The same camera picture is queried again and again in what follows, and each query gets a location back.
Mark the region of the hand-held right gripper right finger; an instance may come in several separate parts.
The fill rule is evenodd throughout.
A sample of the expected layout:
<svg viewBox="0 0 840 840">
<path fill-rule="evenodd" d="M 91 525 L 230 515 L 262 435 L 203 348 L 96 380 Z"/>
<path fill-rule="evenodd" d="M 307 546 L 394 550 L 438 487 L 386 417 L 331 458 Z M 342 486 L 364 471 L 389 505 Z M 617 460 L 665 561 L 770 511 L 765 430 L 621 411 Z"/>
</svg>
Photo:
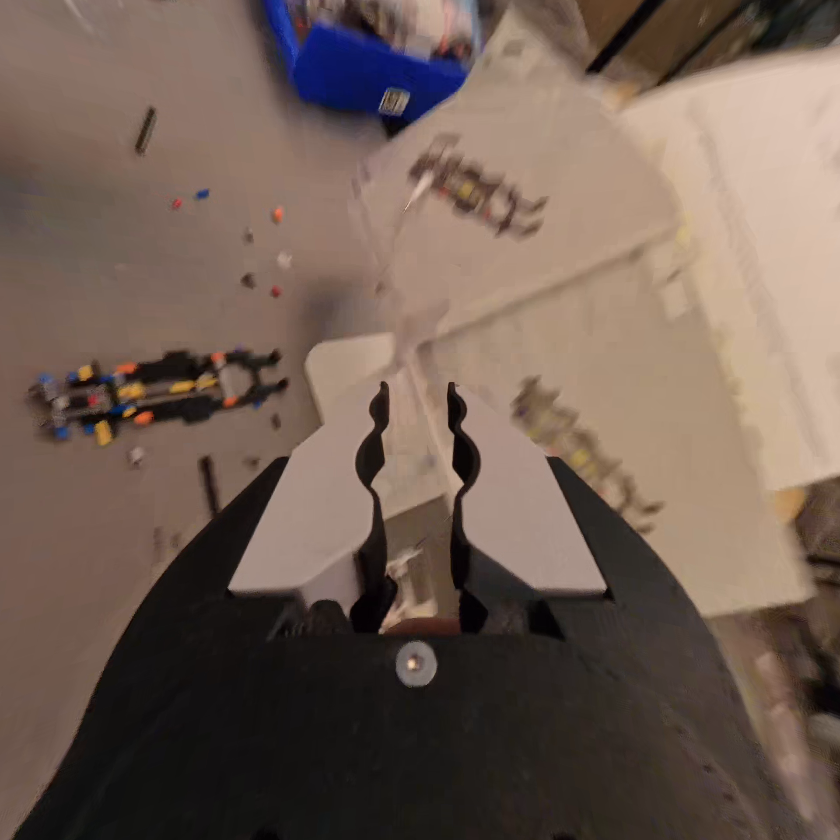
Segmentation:
<svg viewBox="0 0 840 840">
<path fill-rule="evenodd" d="M 477 394 L 447 386 L 450 569 L 464 634 L 559 634 L 550 604 L 599 602 L 606 582 L 547 456 Z"/>
</svg>

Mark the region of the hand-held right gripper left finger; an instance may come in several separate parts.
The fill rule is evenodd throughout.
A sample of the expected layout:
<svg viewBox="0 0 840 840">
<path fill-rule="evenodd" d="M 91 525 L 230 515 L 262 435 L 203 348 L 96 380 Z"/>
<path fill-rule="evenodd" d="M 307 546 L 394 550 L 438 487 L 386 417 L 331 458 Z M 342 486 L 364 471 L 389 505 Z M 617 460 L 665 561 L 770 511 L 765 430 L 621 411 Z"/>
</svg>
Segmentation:
<svg viewBox="0 0 840 840">
<path fill-rule="evenodd" d="M 396 596 L 373 488 L 389 419 L 389 385 L 363 382 L 292 451 L 228 584 L 233 595 L 285 596 L 304 609 L 333 602 L 355 632 L 381 631 Z"/>
</svg>

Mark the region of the black lego model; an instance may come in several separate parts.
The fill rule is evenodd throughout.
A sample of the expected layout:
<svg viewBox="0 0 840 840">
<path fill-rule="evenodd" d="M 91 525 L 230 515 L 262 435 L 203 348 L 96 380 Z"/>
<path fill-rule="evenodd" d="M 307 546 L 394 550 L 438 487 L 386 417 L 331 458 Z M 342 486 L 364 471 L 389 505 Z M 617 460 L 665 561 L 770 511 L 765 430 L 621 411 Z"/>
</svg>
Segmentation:
<svg viewBox="0 0 840 840">
<path fill-rule="evenodd" d="M 110 369 L 93 360 L 62 377 L 40 375 L 28 389 L 27 402 L 43 435 L 66 442 L 78 428 L 106 447 L 125 427 L 195 425 L 218 413 L 259 409 L 288 388 L 286 377 L 264 377 L 280 361 L 279 350 L 258 354 L 240 348 L 205 354 L 176 350 Z"/>
</svg>

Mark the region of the lego instruction booklet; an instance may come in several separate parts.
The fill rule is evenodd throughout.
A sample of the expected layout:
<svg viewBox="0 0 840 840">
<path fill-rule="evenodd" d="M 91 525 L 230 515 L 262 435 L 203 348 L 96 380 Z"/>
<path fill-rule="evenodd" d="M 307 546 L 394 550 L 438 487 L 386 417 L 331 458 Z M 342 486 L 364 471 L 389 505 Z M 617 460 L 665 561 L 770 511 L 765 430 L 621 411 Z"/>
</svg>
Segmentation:
<svg viewBox="0 0 840 840">
<path fill-rule="evenodd" d="M 360 165 L 400 353 L 436 422 L 524 396 L 703 616 L 808 601 L 770 499 L 838 476 L 838 50 L 611 107 L 541 47 Z"/>
</svg>

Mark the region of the clear bags of lego parts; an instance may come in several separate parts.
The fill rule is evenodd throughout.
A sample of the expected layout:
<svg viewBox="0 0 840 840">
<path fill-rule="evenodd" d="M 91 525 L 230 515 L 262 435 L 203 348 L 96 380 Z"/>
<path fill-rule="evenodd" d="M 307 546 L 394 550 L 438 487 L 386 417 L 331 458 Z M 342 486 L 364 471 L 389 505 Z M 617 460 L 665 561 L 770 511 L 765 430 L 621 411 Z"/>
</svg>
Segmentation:
<svg viewBox="0 0 840 840">
<path fill-rule="evenodd" d="M 476 2 L 286 2 L 300 38 L 315 25 L 368 36 L 389 49 L 419 58 L 470 63 L 482 46 Z"/>
</svg>

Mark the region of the blue plastic bin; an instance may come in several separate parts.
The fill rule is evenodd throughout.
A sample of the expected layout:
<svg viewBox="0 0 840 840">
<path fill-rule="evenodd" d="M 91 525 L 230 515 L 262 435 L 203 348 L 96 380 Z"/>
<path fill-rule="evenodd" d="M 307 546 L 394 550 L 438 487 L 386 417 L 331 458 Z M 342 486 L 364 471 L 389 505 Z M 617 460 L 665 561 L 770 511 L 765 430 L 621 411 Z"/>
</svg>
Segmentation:
<svg viewBox="0 0 840 840">
<path fill-rule="evenodd" d="M 264 1 L 270 37 L 299 99 L 407 125 L 462 88 L 468 70 L 419 58 L 349 28 L 299 25 L 286 2 Z"/>
</svg>

